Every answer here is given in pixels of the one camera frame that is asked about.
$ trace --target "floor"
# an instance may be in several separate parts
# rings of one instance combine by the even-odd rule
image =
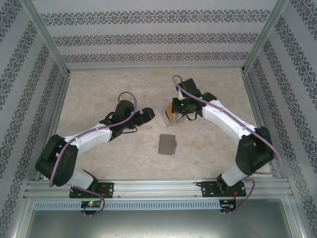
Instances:
[[[95,126],[114,111],[122,91],[136,95],[139,110],[150,107],[156,114],[137,133],[123,134],[82,154],[76,168],[98,179],[215,178],[229,169],[235,163],[237,145],[215,124],[198,117],[165,126],[160,112],[178,97],[171,81],[175,74],[184,80],[193,78],[202,93],[214,94],[238,117],[256,124],[238,68],[73,72],[57,128],[60,136]],[[160,134],[176,135],[175,155],[158,154]],[[269,166],[261,171],[268,172]]]

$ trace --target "wall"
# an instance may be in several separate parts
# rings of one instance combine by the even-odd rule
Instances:
[[[35,0],[70,69],[243,66],[276,0]]]
[[[0,238],[33,178],[63,82],[18,0],[0,0]]]
[[[249,72],[309,237],[317,237],[316,56],[317,0],[290,0]]]

